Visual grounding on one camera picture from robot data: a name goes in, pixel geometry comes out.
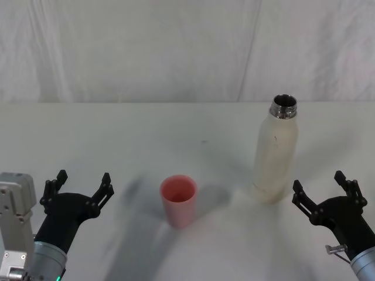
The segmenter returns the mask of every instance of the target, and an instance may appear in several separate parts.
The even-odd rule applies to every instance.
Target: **plastic cup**
[[[197,185],[184,175],[166,178],[160,186],[166,217],[171,226],[182,229],[194,221]]]

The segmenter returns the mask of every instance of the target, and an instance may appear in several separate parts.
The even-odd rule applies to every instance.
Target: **white backdrop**
[[[375,100],[373,0],[0,0],[1,102]]]

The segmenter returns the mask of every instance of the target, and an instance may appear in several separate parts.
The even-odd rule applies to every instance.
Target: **white bottle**
[[[290,95],[278,95],[261,125],[251,193],[263,203],[278,201],[290,183],[298,139],[296,114],[296,99]]]

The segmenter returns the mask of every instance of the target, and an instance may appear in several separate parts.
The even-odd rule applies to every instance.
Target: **table surface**
[[[92,195],[110,172],[115,195],[80,227],[66,281],[355,280],[327,255],[333,234],[292,203],[260,205],[250,186],[269,104],[33,104],[0,106],[0,171],[29,173],[37,198],[66,169],[61,192]],[[358,179],[375,228],[374,103],[300,103],[294,178],[317,203],[343,195],[336,170]],[[197,220],[165,222],[158,188],[197,181]],[[36,232],[45,215],[33,208]]]

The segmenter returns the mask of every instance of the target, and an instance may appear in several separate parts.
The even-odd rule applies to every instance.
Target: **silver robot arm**
[[[34,254],[30,224],[31,208],[36,204],[33,179],[28,174],[0,174],[0,229],[4,254],[0,280],[22,280],[24,268]]]
[[[80,224],[98,217],[114,194],[108,173],[92,197],[59,193],[66,180],[61,170],[56,180],[46,181],[40,203],[47,216],[34,237],[30,224],[36,204],[33,179],[28,174],[0,173],[0,229],[5,249],[0,281],[61,280]]]
[[[309,218],[311,224],[322,225],[333,232],[340,245],[326,245],[328,254],[334,254],[350,264],[360,281],[375,281],[375,234],[362,217],[367,200],[362,196],[356,180],[347,180],[341,171],[336,172],[335,180],[346,196],[315,204],[296,180],[292,202]],[[349,260],[340,256],[340,252],[345,253]]]

